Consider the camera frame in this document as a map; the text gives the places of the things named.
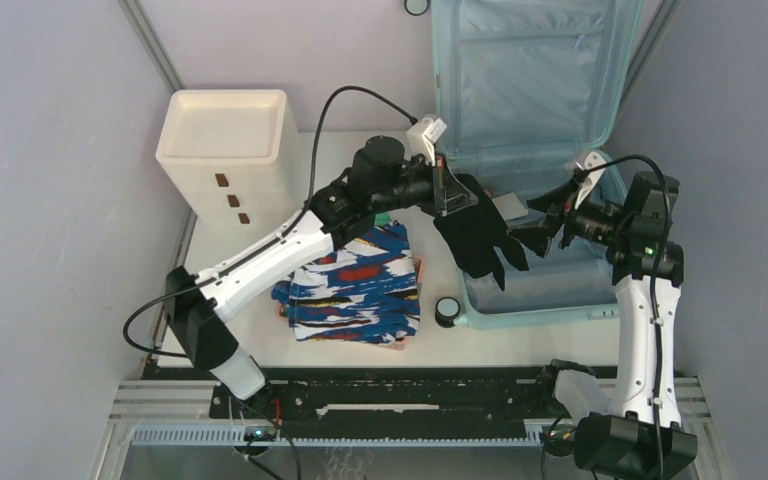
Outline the black garment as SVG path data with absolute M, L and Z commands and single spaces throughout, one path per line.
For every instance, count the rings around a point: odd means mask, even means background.
M 517 270 L 528 271 L 523 246 L 508 233 L 505 220 L 476 178 L 469 174 L 456 174 L 456 178 L 476 196 L 478 203 L 435 218 L 433 225 L 459 269 L 473 279 L 491 275 L 498 288 L 505 291 L 505 267 L 496 250 Z

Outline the green white patterned garment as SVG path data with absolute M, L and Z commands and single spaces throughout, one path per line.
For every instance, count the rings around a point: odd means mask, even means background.
M 392 223 L 392 219 L 388 213 L 379 213 L 375 215 L 374 226 L 385 227 Z

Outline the blue white striped garment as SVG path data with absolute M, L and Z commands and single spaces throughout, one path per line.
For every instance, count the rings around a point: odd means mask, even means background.
M 275 301 L 273 289 L 282 281 L 290 284 L 289 296 L 302 301 L 405 290 L 411 284 L 413 258 L 406 226 L 392 221 L 297 268 L 274 285 L 270 296 Z

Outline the light blue ribbed suitcase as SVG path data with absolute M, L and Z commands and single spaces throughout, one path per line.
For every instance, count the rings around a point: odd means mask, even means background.
M 609 138 L 639 1 L 434 1 L 438 142 L 453 170 L 521 201 L 565 183 L 568 164 Z M 614 318 L 602 246 L 575 239 L 529 267 L 460 280 L 460 326 L 500 329 Z

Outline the white three-drawer storage cabinet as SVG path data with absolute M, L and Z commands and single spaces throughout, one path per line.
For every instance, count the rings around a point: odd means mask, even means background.
M 270 230 L 308 194 L 310 167 L 282 90 L 175 92 L 156 159 L 208 224 Z

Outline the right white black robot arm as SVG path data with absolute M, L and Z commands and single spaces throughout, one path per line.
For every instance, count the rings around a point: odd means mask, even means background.
M 600 173 L 574 171 L 562 186 L 528 201 L 543 218 L 512 230 L 538 256 L 556 234 L 606 247 L 620 309 L 616 384 L 606 396 L 585 367 L 554 360 L 539 388 L 544 412 L 575 423 L 570 438 L 544 447 L 571 455 L 577 468 L 614 479 L 672 479 L 694 462 L 699 441 L 682 423 L 674 384 L 674 322 L 684 281 L 684 253 L 669 241 L 679 183 L 635 175 L 623 204 L 590 201 Z

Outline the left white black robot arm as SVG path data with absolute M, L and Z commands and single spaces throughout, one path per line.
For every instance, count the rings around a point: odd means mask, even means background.
M 227 326 L 252 299 L 370 230 L 379 214 L 418 206 L 448 218 L 478 203 L 443 155 L 429 149 L 408 156 L 399 140 L 372 137 L 350 167 L 275 231 L 213 267 L 171 271 L 163 301 L 167 326 L 195 368 L 223 384 L 246 415 L 261 416 L 273 392 Z

